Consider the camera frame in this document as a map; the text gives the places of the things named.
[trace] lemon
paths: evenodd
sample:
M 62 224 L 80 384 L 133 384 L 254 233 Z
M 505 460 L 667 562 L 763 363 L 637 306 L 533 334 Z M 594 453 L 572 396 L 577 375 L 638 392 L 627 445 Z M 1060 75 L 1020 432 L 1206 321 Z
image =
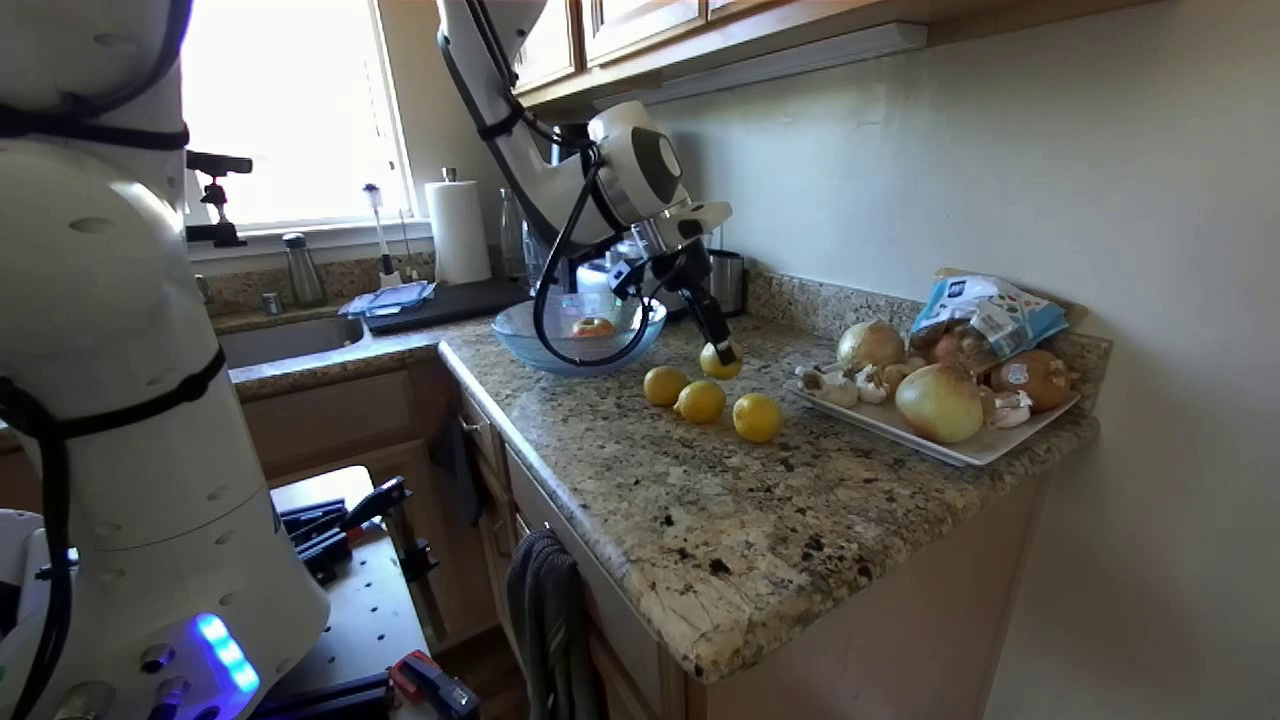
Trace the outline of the lemon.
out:
M 775 432 L 782 428 L 782 409 L 763 396 L 763 392 L 747 392 L 731 402 L 731 432 L 747 445 L 768 445 L 775 440 Z
M 735 373 L 742 373 L 742 359 L 735 355 L 731 363 L 722 363 L 715 344 L 704 344 L 697 363 L 704 366 L 704 375 L 715 375 L 715 379 L 735 379 Z
M 676 414 L 685 414 L 686 423 L 715 423 L 719 410 L 722 410 L 722 387 L 712 379 L 691 379 L 676 396 Z
M 685 392 L 685 375 L 676 366 L 661 363 L 644 373 L 644 401 L 650 409 L 673 409 L 681 392 Z

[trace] kitchen counter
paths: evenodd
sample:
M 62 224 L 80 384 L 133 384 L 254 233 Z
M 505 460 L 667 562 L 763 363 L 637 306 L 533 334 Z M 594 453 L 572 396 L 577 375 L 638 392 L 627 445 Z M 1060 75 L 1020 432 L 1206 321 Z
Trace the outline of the kitchen counter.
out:
M 782 387 L 831 349 L 793 322 L 735 321 L 742 375 L 782 401 L 775 445 L 740 445 L 727 418 L 691 428 L 638 396 L 644 366 L 697 375 L 700 334 L 673 326 L 650 359 L 615 375 L 544 375 L 487 326 L 455 326 L 443 359 L 487 402 L 544 496 L 594 549 L 644 624 L 697 680 L 715 685 L 945 540 L 1023 478 L 1053 477 L 1090 445 L 1068 410 L 993 468 L 947 468 L 845 428 Z

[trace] metal tray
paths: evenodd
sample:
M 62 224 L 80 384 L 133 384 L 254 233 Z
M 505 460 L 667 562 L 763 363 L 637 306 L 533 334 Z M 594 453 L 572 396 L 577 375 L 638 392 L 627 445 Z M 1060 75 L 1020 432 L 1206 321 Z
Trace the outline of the metal tray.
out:
M 969 468 L 982 468 L 982 465 L 997 465 L 1000 455 L 1008 455 L 1010 449 L 1020 449 L 1023 440 L 1030 440 L 1035 432 L 1045 432 L 1053 418 L 1060 418 L 1068 409 L 1075 409 L 1078 396 L 1072 396 L 1068 402 L 1060 402 L 1056 410 L 1045 410 L 1045 414 L 1030 414 L 1026 423 L 1017 423 L 1017 428 L 982 428 L 976 440 L 969 445 L 937 445 L 926 437 L 914 437 L 899 414 L 895 409 L 882 409 L 882 402 L 831 402 L 824 401 L 819 392 L 811 387 L 795 387 L 795 396 L 834 418 L 849 418 L 854 428 L 869 428 L 869 432 L 880 432 L 887 440 L 899 440 L 923 455 L 937 455 L 945 465 L 969 465 Z

